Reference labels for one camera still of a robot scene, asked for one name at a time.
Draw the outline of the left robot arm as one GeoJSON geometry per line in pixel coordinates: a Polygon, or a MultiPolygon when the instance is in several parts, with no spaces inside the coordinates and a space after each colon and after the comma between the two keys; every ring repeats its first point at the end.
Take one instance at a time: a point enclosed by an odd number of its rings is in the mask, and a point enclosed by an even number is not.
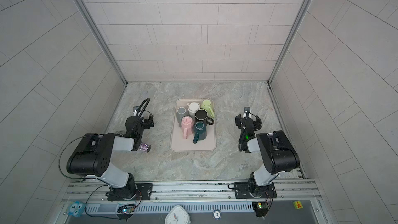
{"type": "Polygon", "coordinates": [[[152,184],[138,186],[132,173],[124,172],[111,162],[115,151],[150,152],[151,146],[142,142],[144,130],[154,127],[153,114],[143,116],[150,99],[146,98],[140,106],[133,109],[133,115],[125,122],[126,132],[87,133],[78,137],[79,144],[66,162],[66,172],[78,175],[78,179],[96,179],[109,186],[107,200],[144,200],[149,199],[152,184]]]}

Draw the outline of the pink mug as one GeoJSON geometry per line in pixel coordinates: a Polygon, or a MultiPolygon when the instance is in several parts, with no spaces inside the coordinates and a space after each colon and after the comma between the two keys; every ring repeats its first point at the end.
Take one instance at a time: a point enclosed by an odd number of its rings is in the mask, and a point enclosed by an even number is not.
{"type": "Polygon", "coordinates": [[[183,139],[187,139],[193,134],[194,121],[190,116],[185,116],[181,120],[181,129],[183,139]]]}

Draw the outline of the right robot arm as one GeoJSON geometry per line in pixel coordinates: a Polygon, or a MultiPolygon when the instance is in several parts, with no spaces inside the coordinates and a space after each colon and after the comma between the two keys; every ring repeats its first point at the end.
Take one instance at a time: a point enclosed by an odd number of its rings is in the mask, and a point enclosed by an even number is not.
{"type": "Polygon", "coordinates": [[[236,199],[274,199],[277,197],[273,180],[282,172],[290,172],[300,166],[297,152],[284,131],[258,133],[262,121],[251,113],[235,117],[240,129],[238,150],[245,153],[259,152],[261,166],[249,176],[246,183],[235,182],[236,199]]]}

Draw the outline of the dark green mug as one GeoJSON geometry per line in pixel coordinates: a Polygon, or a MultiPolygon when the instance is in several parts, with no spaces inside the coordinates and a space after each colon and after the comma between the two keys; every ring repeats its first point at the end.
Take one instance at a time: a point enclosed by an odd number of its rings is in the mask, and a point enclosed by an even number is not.
{"type": "Polygon", "coordinates": [[[194,125],[194,138],[193,143],[196,144],[198,141],[203,141],[207,137],[206,124],[203,121],[197,121],[194,125]]]}

